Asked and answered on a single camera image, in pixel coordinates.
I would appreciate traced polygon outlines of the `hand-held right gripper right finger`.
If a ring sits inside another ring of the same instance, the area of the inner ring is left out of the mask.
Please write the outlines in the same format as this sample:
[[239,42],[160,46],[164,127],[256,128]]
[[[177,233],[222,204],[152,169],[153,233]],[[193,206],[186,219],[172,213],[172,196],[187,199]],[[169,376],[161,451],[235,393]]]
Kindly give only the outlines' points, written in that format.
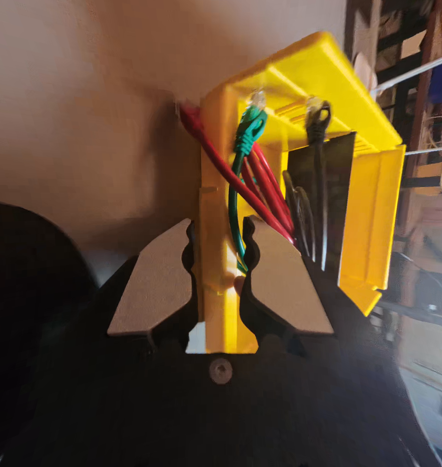
[[274,321],[299,334],[333,335],[334,330],[301,254],[255,215],[243,219],[243,296]]

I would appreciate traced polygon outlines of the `yellow plastic bin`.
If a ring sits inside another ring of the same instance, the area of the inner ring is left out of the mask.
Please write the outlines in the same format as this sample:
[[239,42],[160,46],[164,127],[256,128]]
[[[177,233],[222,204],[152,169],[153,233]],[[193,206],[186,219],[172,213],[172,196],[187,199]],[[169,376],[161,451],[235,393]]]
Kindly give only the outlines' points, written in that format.
[[[265,102],[266,129],[257,140],[276,182],[282,172],[313,193],[306,116],[325,100],[328,192],[326,266],[338,287],[368,316],[387,289],[405,146],[334,37],[316,32],[215,87],[200,102],[203,131],[219,158],[235,160],[236,130],[253,95]],[[229,182],[201,151],[200,252],[207,353],[252,353],[228,279],[241,274],[229,217]]]

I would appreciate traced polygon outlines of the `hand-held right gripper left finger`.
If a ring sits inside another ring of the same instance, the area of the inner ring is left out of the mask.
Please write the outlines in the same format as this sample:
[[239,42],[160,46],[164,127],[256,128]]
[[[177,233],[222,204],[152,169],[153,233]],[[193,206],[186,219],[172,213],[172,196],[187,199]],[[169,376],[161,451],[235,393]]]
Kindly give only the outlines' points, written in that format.
[[107,329],[109,336],[156,336],[171,321],[189,333],[197,324],[194,221],[185,218],[152,240],[139,253]]

